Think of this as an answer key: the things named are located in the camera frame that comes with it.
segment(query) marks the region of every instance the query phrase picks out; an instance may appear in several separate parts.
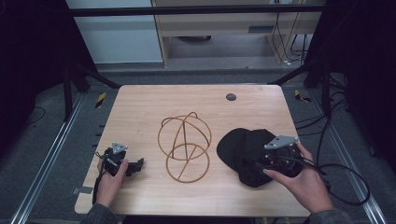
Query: sleeve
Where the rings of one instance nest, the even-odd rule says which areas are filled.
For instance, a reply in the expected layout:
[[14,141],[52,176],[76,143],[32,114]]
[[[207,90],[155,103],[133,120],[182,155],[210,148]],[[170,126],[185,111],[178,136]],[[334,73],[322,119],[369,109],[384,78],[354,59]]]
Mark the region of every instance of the sleeve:
[[117,224],[117,217],[105,206],[96,203],[80,224]]
[[309,216],[310,224],[333,224],[333,223],[344,223],[353,224],[349,214],[340,210],[332,209],[323,212],[315,213]]

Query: white wall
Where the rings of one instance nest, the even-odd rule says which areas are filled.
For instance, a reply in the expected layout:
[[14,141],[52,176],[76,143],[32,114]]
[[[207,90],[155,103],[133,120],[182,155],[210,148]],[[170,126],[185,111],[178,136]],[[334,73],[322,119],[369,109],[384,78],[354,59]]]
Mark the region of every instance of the white wall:
[[[70,8],[151,7],[149,0],[66,0]],[[95,63],[161,63],[153,16],[75,18]]]

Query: wire ring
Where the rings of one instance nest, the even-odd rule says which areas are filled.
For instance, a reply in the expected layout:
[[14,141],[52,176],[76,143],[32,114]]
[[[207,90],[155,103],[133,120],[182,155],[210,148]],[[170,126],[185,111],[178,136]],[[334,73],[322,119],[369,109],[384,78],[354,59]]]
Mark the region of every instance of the wire ring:
[[[188,119],[190,119],[190,118],[197,119],[197,120],[201,121],[206,126],[209,136],[207,137],[206,134],[197,127],[197,125],[195,125],[194,123],[188,121]],[[179,121],[181,121],[181,124],[177,128],[177,133],[176,133],[175,139],[173,140],[172,149],[169,152],[166,152],[165,149],[163,148],[163,146],[161,145],[161,133],[162,133],[162,130],[165,127],[165,125],[167,123],[169,123],[170,121],[172,121],[172,120],[179,120]],[[191,142],[187,141],[186,124],[190,125],[190,127],[192,127],[194,130],[196,130],[198,133],[200,133],[204,137],[205,144],[206,144],[205,147],[201,147],[201,146],[199,146],[199,145],[197,145],[195,143],[191,143]],[[183,140],[184,140],[184,142],[181,143],[181,144],[177,144],[177,138],[179,137],[180,132],[183,132],[183,137],[184,137]],[[158,140],[158,145],[160,147],[160,150],[163,152],[163,154],[166,155],[166,162],[165,162],[166,171],[177,182],[180,182],[180,183],[193,183],[193,182],[196,182],[196,181],[202,179],[206,175],[207,171],[209,170],[209,164],[210,164],[210,159],[209,159],[209,155],[207,153],[207,150],[209,149],[209,146],[210,146],[211,141],[212,141],[212,132],[210,131],[209,126],[203,120],[199,119],[198,115],[195,112],[191,112],[187,116],[177,116],[177,117],[174,117],[174,118],[166,118],[166,119],[164,119],[163,122],[161,123],[161,129],[158,132],[158,139],[157,140]],[[185,150],[185,157],[176,157],[175,156],[176,150],[177,149],[181,149],[182,147],[184,147],[184,150]],[[188,152],[188,147],[193,147],[193,150],[190,153]],[[196,156],[193,156],[197,148],[201,149],[202,152],[199,153]],[[195,159],[197,159],[197,158],[199,158],[201,156],[203,156],[204,154],[205,154],[205,158],[207,160],[207,165],[206,165],[205,171],[201,175],[199,175],[197,178],[195,178],[193,180],[183,180],[182,179],[182,175],[183,175],[186,167],[188,166],[189,162],[192,161],[192,160],[195,160]],[[174,161],[184,161],[185,162],[183,168],[181,169],[181,171],[180,171],[180,173],[178,175],[174,175],[171,172],[171,170],[169,168],[170,159],[172,159]]]

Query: white cabinet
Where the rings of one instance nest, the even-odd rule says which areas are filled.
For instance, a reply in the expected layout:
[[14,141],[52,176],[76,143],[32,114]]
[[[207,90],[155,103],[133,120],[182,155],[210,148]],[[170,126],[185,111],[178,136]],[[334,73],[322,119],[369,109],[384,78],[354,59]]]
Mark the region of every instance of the white cabinet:
[[[149,0],[66,0],[70,8],[151,7]],[[153,16],[76,17],[76,23],[98,66],[162,63]]]
[[[155,7],[268,5],[274,0],[151,0]],[[281,4],[320,4],[325,0],[282,0]],[[265,35],[276,60],[287,59],[294,35],[313,34],[320,12],[159,15],[156,22],[164,63],[173,36]]]

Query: cable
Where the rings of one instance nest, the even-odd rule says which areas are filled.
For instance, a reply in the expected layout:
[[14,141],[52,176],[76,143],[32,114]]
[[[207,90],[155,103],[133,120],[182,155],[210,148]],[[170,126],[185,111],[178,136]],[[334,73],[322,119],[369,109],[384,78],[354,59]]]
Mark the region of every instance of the cable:
[[311,123],[305,124],[305,125],[302,126],[302,127],[297,127],[296,130],[300,130],[300,129],[309,127],[309,126],[311,126],[311,125],[314,125],[314,124],[318,123],[318,122],[319,122],[321,119],[323,119],[323,118],[325,118],[325,116],[324,116],[324,115],[321,115],[318,119],[312,121]]
[[103,156],[101,156],[99,154],[99,152],[95,152],[95,155],[97,157],[99,157],[100,160],[102,160],[102,164],[101,164],[101,167],[100,167],[100,170],[99,170],[99,175],[98,175],[98,177],[96,177],[95,185],[93,187],[92,204],[96,203],[96,197],[97,197],[97,192],[98,192],[98,189],[99,189],[99,183],[102,180],[102,176],[107,172],[107,170],[105,169],[105,162],[104,162],[104,160],[107,158],[106,153]]
[[311,119],[316,119],[316,118],[318,118],[318,117],[320,117],[320,116],[323,116],[323,115],[317,115],[317,116],[314,116],[313,118],[309,118],[309,119],[303,119],[303,120],[295,121],[295,122],[294,122],[294,124],[297,124],[297,123],[302,123],[302,122],[305,122],[305,121],[309,121],[309,120],[311,120]]
[[336,94],[345,95],[345,92],[344,91],[337,91],[337,92],[333,93],[332,95],[330,95],[330,98],[332,99],[334,97],[334,95],[336,95]]
[[31,122],[27,122],[27,123],[25,123],[25,125],[30,125],[30,124],[36,123],[36,122],[38,122],[39,120],[41,120],[42,118],[44,118],[44,115],[46,115],[46,109],[44,109],[43,107],[41,107],[41,106],[35,106],[35,109],[41,109],[41,110],[43,111],[43,114],[40,116],[40,118],[38,118],[38,119],[36,119],[36,120],[33,120],[33,121],[31,121]]
[[343,169],[348,170],[350,173],[356,175],[356,176],[361,180],[361,182],[363,182],[364,187],[366,187],[366,190],[367,190],[366,197],[365,197],[361,202],[358,202],[358,203],[349,202],[349,201],[347,201],[347,200],[345,200],[345,199],[342,199],[341,197],[337,196],[336,194],[334,194],[333,192],[331,192],[331,191],[329,190],[329,193],[330,193],[334,198],[336,198],[337,200],[339,200],[339,201],[341,201],[341,202],[343,202],[343,203],[347,203],[347,204],[355,205],[355,206],[363,205],[364,203],[367,203],[367,202],[369,201],[370,196],[371,196],[370,187],[369,187],[367,181],[363,178],[363,176],[361,176],[360,174],[358,174],[358,172],[352,170],[351,168],[349,168],[349,167],[347,167],[347,166],[345,166],[345,165],[336,164],[336,163],[329,163],[329,164],[321,165],[321,166],[319,166],[319,170],[322,171],[322,169],[323,169],[324,167],[341,167],[341,168],[343,168]]
[[[347,103],[347,101],[346,100],[342,100],[342,102],[341,102],[342,104],[346,104]],[[340,108],[338,108],[338,109],[336,109],[336,110],[334,110],[333,112],[337,112],[338,110],[340,110],[341,108],[343,108],[343,107],[340,107]]]
[[355,176],[357,176],[357,177],[361,180],[361,182],[363,182],[363,184],[364,184],[364,186],[366,187],[366,190],[367,190],[367,194],[366,194],[365,198],[364,198],[362,201],[360,201],[360,202],[350,202],[350,201],[347,201],[347,200],[341,198],[340,196],[336,195],[336,194],[335,194],[334,192],[332,192],[330,189],[328,189],[329,193],[330,193],[335,199],[339,200],[340,202],[346,203],[346,204],[349,204],[349,205],[355,205],[355,206],[363,205],[364,203],[367,203],[367,202],[369,201],[369,199],[370,199],[371,191],[370,191],[370,187],[369,187],[367,181],[363,178],[363,176],[361,176],[361,175],[358,174],[356,171],[352,170],[351,168],[349,168],[349,167],[347,167],[347,166],[345,166],[345,165],[336,164],[336,163],[328,163],[328,164],[324,164],[324,165],[320,165],[320,166],[319,166],[318,163],[314,163],[313,161],[311,161],[311,160],[309,160],[309,159],[307,159],[307,158],[304,158],[303,161],[302,161],[302,160],[299,160],[299,159],[294,159],[294,158],[289,158],[289,157],[281,157],[281,156],[279,156],[278,158],[279,158],[279,159],[282,159],[282,160],[287,160],[287,161],[296,161],[296,162],[299,162],[299,163],[302,164],[302,165],[311,167],[311,168],[317,170],[318,173],[319,173],[320,175],[322,175],[322,178],[323,178],[323,176],[326,175],[326,172],[323,170],[323,168],[326,168],[326,167],[339,167],[339,168],[342,168],[342,169],[346,169],[346,170],[349,171],[350,173],[352,173],[352,174],[354,174]]
[[304,35],[304,41],[303,41],[303,48],[302,49],[293,49],[293,46],[296,42],[298,35],[295,35],[292,42],[291,42],[291,46],[290,46],[290,52],[292,55],[300,57],[300,65],[303,65],[305,62],[305,56],[306,56],[306,52],[307,50],[305,50],[305,45],[307,45],[307,35]]
[[323,142],[323,137],[324,137],[324,134],[326,133],[326,129],[330,125],[330,122],[331,122],[331,119],[327,119],[326,124],[324,125],[323,130],[321,131],[321,134],[320,134],[318,150],[317,150],[317,159],[316,159],[317,164],[319,164],[319,153],[320,153],[320,148],[321,148],[321,145]]
[[[275,0],[275,3],[278,4],[278,5],[280,4],[279,0]],[[280,42],[282,43],[282,46],[283,46],[283,52],[284,52],[285,56],[289,59],[288,63],[292,63],[294,61],[298,61],[299,59],[291,59],[289,57],[288,53],[286,52],[285,43],[283,42],[282,34],[280,33],[280,29],[279,29],[279,14],[280,14],[279,12],[276,13],[276,23],[275,23],[275,26],[274,26],[274,30],[272,32],[272,42],[273,42],[274,48],[276,50],[276,54],[279,57],[279,60],[282,60],[282,57],[280,56],[280,53],[277,50],[277,47],[276,47],[276,44],[275,44],[275,31],[277,30],[277,32],[279,33]]]
[[300,133],[299,136],[310,136],[310,135],[315,135],[315,134],[318,134],[318,133],[321,133],[321,131],[317,132],[317,133]]

